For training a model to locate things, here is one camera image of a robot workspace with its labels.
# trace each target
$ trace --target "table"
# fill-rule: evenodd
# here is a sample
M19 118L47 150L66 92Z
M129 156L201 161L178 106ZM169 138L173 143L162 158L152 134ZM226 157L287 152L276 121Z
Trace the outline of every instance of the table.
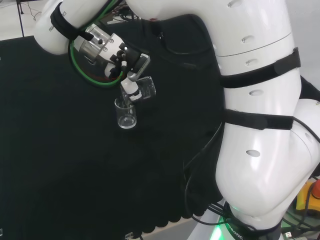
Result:
M177 51L208 44L188 21L163 23ZM156 37L144 39L136 22L108 30L151 55L146 74L157 96L136 107L132 131L117 126L119 89L88 85L66 55L48 54L33 37L0 41L0 228L11 240L120 240L187 217L183 161L206 145L221 121L215 57L168 55ZM184 62L196 69L181 67ZM301 96L320 100L305 81ZM216 144L204 156L191 186L197 205L190 207L199 216L207 201L221 199L213 182L219 149Z

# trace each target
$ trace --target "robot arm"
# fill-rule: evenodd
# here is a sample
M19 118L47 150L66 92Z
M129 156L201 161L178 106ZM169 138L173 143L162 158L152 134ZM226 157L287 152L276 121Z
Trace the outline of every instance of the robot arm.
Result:
M48 3L35 33L39 45L53 54L68 51L69 40L52 26L50 19L59 2L52 0ZM66 21L80 29L108 2L112 1L64 0L60 12ZM295 116L320 136L317 124L320 122L320 104L314 100L299 100L301 78L298 66L280 70L281 73L275 75L270 72L256 74L276 66L277 62L282 63L295 51L285 0L126 2L139 17L149 21L184 14L194 14L203 20L224 79L226 109L258 115ZM94 26L86 31L94 36L101 34L100 29ZM117 61L113 55L125 51L125 47L116 35L102 33L101 36L103 46L97 49L94 47L99 45L100 37L89 41L76 39L75 48L86 52L90 61L101 60L111 64L105 70L109 75ZM88 46L94 50L87 51ZM150 61L147 56L145 58L140 64L137 62L141 67L129 73L123 81L122 87L127 88L129 94L137 93L134 93L135 81ZM248 76L255 77L248 81ZM216 168L217 185L239 220L257 230L273 228L319 164L319 149L315 138L296 123L292 129L254 129L226 123ZM223 234L231 239L234 237L228 235L227 230Z
M143 97L136 81L149 65L150 57L127 46L116 34L108 35L90 23L97 18L101 9L112 9L119 2L121 1L51 0L44 6L34 37L43 49L55 55L67 53L71 43L70 48L74 47L82 53L89 63L105 66L105 76L117 79L113 83L121 76L126 76L121 79L122 90L131 102L135 102ZM99 86L108 87L113 83L102 83Z

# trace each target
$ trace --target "black velcro strap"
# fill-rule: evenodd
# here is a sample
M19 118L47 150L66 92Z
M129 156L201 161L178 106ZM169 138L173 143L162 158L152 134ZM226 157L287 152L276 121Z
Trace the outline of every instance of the black velcro strap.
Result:
M294 123L293 116L268 115L247 113L226 109L223 113L225 123L243 126L251 129L278 129L290 130Z
M74 26L72 26L67 20L65 20L63 14L60 11L60 2L55 10L52 12L50 18L51 23L55 29L65 36L69 40L75 40L78 36L83 37L85 40L90 41L94 37L91 33L85 31L79 31Z
M269 81L300 67L300 55L296 47L292 54L268 66L236 75L221 76L220 84L226 89L247 87Z

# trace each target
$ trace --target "green led light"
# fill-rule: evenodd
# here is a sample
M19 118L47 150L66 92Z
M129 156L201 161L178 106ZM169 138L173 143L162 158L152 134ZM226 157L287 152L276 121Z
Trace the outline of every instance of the green led light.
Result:
M220 240L221 235L222 235L222 232L220 227L216 226L215 229L213 230L210 240Z
M216 226L213 230L210 240L224 240L224 236L222 235L222 231L220 229L220 225Z

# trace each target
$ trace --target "glass cup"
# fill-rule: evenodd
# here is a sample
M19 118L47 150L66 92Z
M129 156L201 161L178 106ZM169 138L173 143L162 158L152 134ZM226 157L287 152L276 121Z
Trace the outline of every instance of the glass cup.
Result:
M150 76L137 80L136 84L139 86L143 100L152 98L157 94L154 81Z
M122 129L132 129L137 124L136 108L132 103L126 103L121 97L114 101L116 119Z

